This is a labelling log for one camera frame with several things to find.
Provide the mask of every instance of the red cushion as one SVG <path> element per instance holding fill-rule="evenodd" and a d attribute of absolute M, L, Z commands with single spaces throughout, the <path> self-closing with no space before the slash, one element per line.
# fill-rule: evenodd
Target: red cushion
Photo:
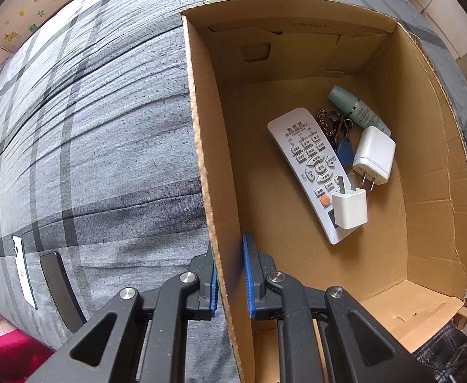
<path fill-rule="evenodd" d="M 53 350 L 14 330 L 0 337 L 0 379 L 22 383 L 45 362 Z"/>

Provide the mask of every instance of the teal bottle cap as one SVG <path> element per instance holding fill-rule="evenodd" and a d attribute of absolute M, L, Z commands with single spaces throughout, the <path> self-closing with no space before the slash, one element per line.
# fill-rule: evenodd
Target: teal bottle cap
<path fill-rule="evenodd" d="M 344 114 L 348 114 L 353 108 L 358 98 L 349 91 L 334 85 L 328 95 L 329 100 L 336 105 Z"/>

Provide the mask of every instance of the keychain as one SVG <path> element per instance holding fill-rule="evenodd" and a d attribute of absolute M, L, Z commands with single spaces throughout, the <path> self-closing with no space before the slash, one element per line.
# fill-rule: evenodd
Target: keychain
<path fill-rule="evenodd" d="M 335 153 L 338 157 L 338 161 L 340 161 L 340 164 L 342 164 L 342 167 L 344 169 L 349 169 L 354 163 L 354 151 L 349 139 L 349 130 L 354 126 L 354 122 L 347 118 L 346 115 L 342 115 L 340 126 L 336 133 L 336 141 L 342 126 L 345 128 L 345 133 L 340 142 L 337 142 Z"/>
<path fill-rule="evenodd" d="M 325 136 L 327 137 L 327 140 L 330 142 L 332 147 L 335 148 L 333 144 L 335 142 L 336 131 L 335 131 L 335 128 L 331 128 L 330 125 L 327 123 L 326 112 L 324 111 L 324 109 L 322 108 L 317 109 L 317 115 L 315 117 L 315 120 L 319 124 L 319 127 L 321 128 L 321 130 L 324 132 Z"/>

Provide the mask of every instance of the black smartphone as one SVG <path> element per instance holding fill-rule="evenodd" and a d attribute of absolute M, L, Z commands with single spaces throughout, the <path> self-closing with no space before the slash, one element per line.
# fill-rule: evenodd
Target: black smartphone
<path fill-rule="evenodd" d="M 69 330 L 76 332 L 86 319 L 72 290 L 61 255 L 58 252 L 46 253 L 40 257 L 40 262 L 49 292 L 63 323 Z"/>

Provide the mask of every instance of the small bottle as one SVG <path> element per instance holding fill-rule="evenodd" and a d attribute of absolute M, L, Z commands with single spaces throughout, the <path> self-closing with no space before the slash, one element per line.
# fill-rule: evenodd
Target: small bottle
<path fill-rule="evenodd" d="M 368 126 L 374 126 L 388 137 L 391 136 L 391 131 L 377 114 L 349 91 L 334 85 L 328 98 L 361 128 L 365 129 Z"/>

